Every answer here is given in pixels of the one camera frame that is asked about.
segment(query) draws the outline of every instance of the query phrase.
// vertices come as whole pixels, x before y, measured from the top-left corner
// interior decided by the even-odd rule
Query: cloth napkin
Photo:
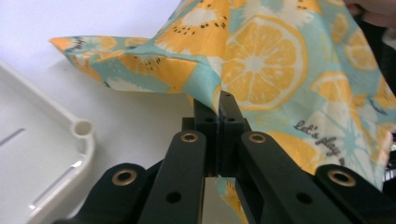
[[[334,163],[382,187],[396,99],[342,0],[184,0],[151,39],[50,42],[114,90],[185,92],[216,112],[230,92],[308,173]]]

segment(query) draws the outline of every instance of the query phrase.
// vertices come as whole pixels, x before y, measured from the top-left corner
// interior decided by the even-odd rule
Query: background
[[[162,160],[173,135],[181,129],[181,119],[191,117],[192,108],[183,94],[105,88],[81,74],[48,40],[70,35],[151,38],[178,2],[0,0],[0,60],[78,118],[90,120],[96,130],[89,177],[49,219],[76,211],[108,168],[123,162],[149,168]],[[206,180],[204,223],[239,223],[216,193],[213,179]]]

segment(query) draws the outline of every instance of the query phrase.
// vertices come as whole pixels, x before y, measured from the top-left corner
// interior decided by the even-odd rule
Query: white plastic tray
[[[0,223],[47,223],[88,173],[92,125],[0,62]]]

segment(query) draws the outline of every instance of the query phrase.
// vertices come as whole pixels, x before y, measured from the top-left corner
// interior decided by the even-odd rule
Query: metal grommet
[[[248,139],[250,141],[252,141],[252,142],[255,142],[255,143],[263,143],[263,142],[265,142],[265,137],[263,135],[261,135],[261,134],[258,134],[258,133],[253,133],[253,134],[249,135]]]
[[[111,181],[116,186],[127,186],[133,183],[137,178],[137,173],[135,170],[122,169],[117,171]]]
[[[195,142],[196,140],[198,140],[198,135],[196,135],[195,133],[185,133],[181,135],[181,140],[188,143]]]
[[[333,182],[344,186],[344,187],[354,187],[356,186],[355,178],[341,170],[330,170],[327,175]]]

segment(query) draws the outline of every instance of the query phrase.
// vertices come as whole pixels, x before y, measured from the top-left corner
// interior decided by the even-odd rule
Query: black metal bracket
[[[270,135],[250,130],[227,92],[219,116],[194,101],[182,130],[163,161],[109,169],[78,214],[55,223],[200,223],[205,177],[218,175],[236,177],[249,223],[396,223],[396,202],[345,167],[307,174]]]

